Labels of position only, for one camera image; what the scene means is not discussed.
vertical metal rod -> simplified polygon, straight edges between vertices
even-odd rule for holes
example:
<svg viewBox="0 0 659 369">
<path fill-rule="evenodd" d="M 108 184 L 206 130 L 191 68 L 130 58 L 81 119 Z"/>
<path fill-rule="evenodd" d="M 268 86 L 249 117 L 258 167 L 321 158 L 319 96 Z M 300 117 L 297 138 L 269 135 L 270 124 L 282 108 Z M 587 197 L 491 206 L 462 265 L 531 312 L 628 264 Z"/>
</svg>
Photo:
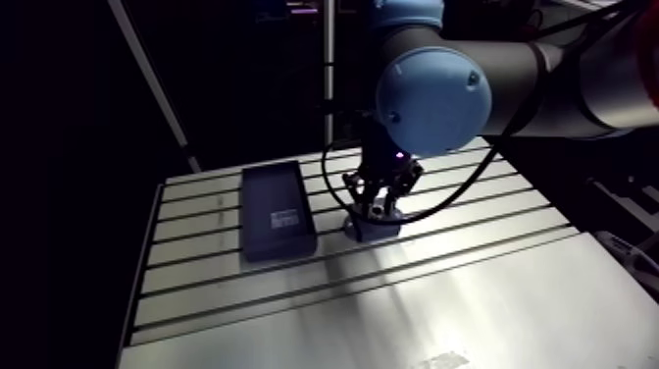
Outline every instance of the vertical metal rod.
<svg viewBox="0 0 659 369">
<path fill-rule="evenodd" d="M 144 75 L 144 78 L 149 84 L 149 87 L 151 88 L 151 93 L 153 93 L 153 96 L 156 98 L 158 106 L 160 106 L 160 110 L 163 112 L 165 120 L 170 126 L 170 130 L 172 130 L 174 137 L 177 139 L 178 146 L 180 146 L 184 152 L 184 149 L 187 146 L 187 138 L 185 137 L 185 133 L 183 133 L 183 129 L 178 122 L 177 115 L 175 114 L 174 109 L 170 104 L 170 100 L 167 98 L 167 95 L 165 95 L 165 90 L 163 89 L 163 86 L 160 85 L 158 77 L 153 71 L 153 67 L 151 67 L 151 63 L 149 63 L 146 52 L 144 51 L 144 48 L 142 47 L 142 44 L 137 37 L 137 33 L 135 33 L 132 22 L 126 13 L 123 0 L 108 0 L 108 4 L 110 4 L 112 13 L 114 14 L 115 19 L 119 24 L 119 28 L 122 30 L 124 38 L 130 47 L 132 56 L 135 58 L 135 61 L 137 61 L 139 69 Z M 187 155 L 187 163 L 189 164 L 192 172 L 201 172 L 199 163 L 193 155 Z"/>
<path fill-rule="evenodd" d="M 325 0 L 324 6 L 324 71 L 325 71 L 325 100 L 330 101 L 334 97 L 334 14 L 335 0 Z M 325 145 L 333 141 L 334 115 L 325 115 Z"/>
</svg>

blue joint cap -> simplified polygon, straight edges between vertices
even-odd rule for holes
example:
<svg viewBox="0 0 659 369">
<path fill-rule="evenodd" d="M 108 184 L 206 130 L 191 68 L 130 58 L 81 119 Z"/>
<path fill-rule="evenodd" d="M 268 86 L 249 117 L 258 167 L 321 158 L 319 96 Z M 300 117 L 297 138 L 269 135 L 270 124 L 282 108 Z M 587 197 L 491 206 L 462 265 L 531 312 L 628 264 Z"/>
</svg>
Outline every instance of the blue joint cap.
<svg viewBox="0 0 659 369">
<path fill-rule="evenodd" d="M 444 47 L 400 55 L 386 67 L 376 90 L 378 121 L 400 148 L 421 156 L 467 144 L 481 133 L 491 106 L 479 65 Z"/>
<path fill-rule="evenodd" d="M 372 0 L 371 29 L 426 25 L 441 28 L 443 0 Z"/>
</svg>

black box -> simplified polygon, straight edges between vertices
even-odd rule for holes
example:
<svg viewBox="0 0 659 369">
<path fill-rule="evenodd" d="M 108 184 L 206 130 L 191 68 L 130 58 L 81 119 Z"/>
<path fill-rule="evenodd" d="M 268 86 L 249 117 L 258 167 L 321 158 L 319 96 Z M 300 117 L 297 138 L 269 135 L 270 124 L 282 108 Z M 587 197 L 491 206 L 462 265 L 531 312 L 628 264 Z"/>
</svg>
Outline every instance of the black box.
<svg viewBox="0 0 659 369">
<path fill-rule="evenodd" d="M 316 251 L 316 228 L 297 161 L 244 169 L 240 195 L 240 242 L 247 261 Z"/>
</svg>

purple light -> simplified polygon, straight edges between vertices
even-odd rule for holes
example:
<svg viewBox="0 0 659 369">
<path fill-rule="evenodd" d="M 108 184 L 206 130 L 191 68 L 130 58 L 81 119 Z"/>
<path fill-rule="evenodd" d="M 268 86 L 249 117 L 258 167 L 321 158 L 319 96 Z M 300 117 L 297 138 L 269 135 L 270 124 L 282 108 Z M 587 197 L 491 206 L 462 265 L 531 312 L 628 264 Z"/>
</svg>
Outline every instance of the purple light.
<svg viewBox="0 0 659 369">
<path fill-rule="evenodd" d="M 290 11 L 291 14 L 316 14 L 318 13 L 318 9 L 291 9 Z"/>
</svg>

aluminum table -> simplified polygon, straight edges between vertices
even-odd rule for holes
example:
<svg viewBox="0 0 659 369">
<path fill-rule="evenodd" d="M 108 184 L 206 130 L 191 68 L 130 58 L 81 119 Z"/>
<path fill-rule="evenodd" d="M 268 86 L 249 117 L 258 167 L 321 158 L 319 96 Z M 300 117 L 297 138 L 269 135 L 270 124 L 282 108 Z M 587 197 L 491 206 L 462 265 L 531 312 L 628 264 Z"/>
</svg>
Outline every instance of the aluminum table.
<svg viewBox="0 0 659 369">
<path fill-rule="evenodd" d="M 488 147 L 421 160 L 398 206 L 433 206 Z M 659 368 L 657 304 L 502 157 L 449 208 L 369 244 L 341 231 L 320 154 L 295 159 L 319 233 L 310 258 L 241 259 L 245 167 L 161 187 L 121 369 Z M 359 149 L 331 153 L 333 185 L 358 164 Z"/>
</svg>

